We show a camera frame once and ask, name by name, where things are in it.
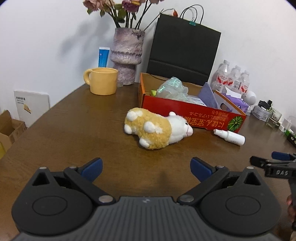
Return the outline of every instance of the marbled ceramic vase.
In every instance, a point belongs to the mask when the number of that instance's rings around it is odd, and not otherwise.
[[[110,58],[118,69],[118,82],[135,82],[136,65],[141,63],[145,32],[132,28],[116,28]]]

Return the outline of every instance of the plush sheep toy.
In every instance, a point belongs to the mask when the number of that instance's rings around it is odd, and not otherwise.
[[[129,110],[124,121],[124,131],[138,135],[140,145],[149,150],[166,147],[193,134],[187,121],[174,112],[163,117],[142,108]]]

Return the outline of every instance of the wooden table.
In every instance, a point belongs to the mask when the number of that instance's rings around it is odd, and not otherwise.
[[[268,158],[272,151],[294,152],[279,130],[251,116],[240,134],[246,143],[239,147],[211,131],[194,128],[194,134],[161,150],[140,148],[138,137],[123,132],[129,109],[136,107],[137,84],[119,88],[115,95],[97,96],[84,85],[52,107],[8,150],[0,160],[0,241],[12,239],[17,229],[11,207],[32,174],[40,166],[61,171],[81,166],[94,157],[104,162],[94,184],[119,196],[172,196],[175,199],[198,184],[189,162],[197,156],[212,166],[224,165],[241,171],[252,155]],[[288,183],[265,179],[282,206],[279,233],[287,238],[290,223],[285,200]]]

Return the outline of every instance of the clear crumpled plastic bag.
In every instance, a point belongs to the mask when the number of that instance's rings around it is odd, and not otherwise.
[[[181,80],[172,77],[164,82],[157,90],[156,97],[192,102],[188,97],[188,88],[183,86]]]

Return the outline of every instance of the open box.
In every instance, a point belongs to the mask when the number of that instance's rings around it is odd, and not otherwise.
[[[158,98],[151,95],[151,90],[157,90],[167,78],[141,73],[138,90],[139,107],[153,113],[168,116],[170,111],[183,116],[192,127],[205,128],[207,130],[231,130],[238,132],[246,115],[228,98],[219,92],[214,92],[218,103],[224,102],[231,106],[232,112],[214,109],[194,103],[178,100]],[[202,86],[183,82],[188,87],[188,95],[197,96]]]
[[[0,142],[5,151],[23,134],[26,125],[23,121],[11,118],[8,110],[0,115]]]

